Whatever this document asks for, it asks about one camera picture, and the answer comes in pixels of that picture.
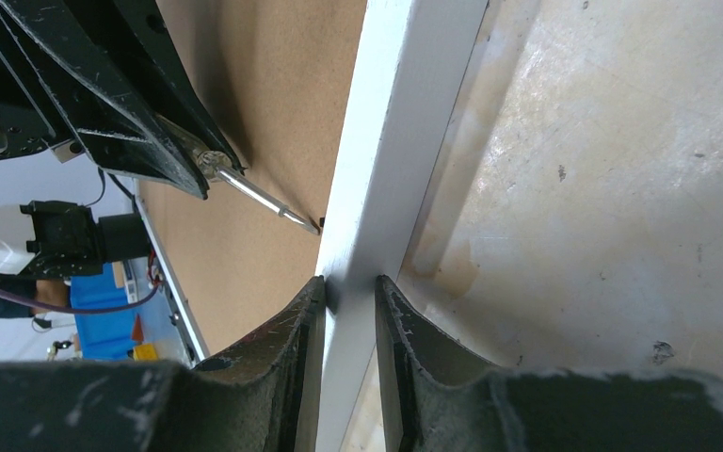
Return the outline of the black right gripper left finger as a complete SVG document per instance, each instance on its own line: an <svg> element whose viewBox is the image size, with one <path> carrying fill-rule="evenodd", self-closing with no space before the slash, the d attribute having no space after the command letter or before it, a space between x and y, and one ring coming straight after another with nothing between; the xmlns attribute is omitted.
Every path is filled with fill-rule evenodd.
<svg viewBox="0 0 723 452"><path fill-rule="evenodd" d="M312 451L325 282L194 367L0 363L0 451Z"/></svg>

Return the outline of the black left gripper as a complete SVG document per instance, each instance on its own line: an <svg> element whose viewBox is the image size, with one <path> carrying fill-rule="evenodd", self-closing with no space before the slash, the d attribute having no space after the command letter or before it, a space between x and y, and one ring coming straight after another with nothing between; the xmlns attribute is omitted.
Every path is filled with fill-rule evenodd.
<svg viewBox="0 0 723 452"><path fill-rule="evenodd" d="M197 148L243 168L154 1L0 1L0 160L65 162L81 144L103 170L202 200Z"/></svg>

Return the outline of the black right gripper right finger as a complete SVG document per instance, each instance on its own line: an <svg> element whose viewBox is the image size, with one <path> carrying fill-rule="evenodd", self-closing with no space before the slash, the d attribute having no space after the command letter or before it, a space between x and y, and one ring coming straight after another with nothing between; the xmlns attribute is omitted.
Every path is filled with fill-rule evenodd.
<svg viewBox="0 0 723 452"><path fill-rule="evenodd" d="M498 366L375 288L390 451L723 451L723 380L676 369Z"/></svg>

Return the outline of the silver screwdriver tool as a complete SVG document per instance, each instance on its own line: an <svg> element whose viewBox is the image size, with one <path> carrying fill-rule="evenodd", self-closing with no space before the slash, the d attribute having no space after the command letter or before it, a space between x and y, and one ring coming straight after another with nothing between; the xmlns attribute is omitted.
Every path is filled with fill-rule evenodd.
<svg viewBox="0 0 723 452"><path fill-rule="evenodd" d="M238 169L231 165L230 158L222 152L209 149L199 138L183 127L157 114L157 118L170 130L178 141L189 151L198 169L209 182L222 181L255 200L280 218L286 218L310 234L320 235L320 230L309 219L293 212L284 202L267 193Z"/></svg>

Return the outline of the white picture frame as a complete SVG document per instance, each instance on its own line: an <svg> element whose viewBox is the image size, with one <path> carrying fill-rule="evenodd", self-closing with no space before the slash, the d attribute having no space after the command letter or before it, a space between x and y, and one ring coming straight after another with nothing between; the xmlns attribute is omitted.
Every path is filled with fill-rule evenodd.
<svg viewBox="0 0 723 452"><path fill-rule="evenodd" d="M375 281L404 260L487 6L363 2L313 274L329 296L318 451L345 439L375 346Z"/></svg>

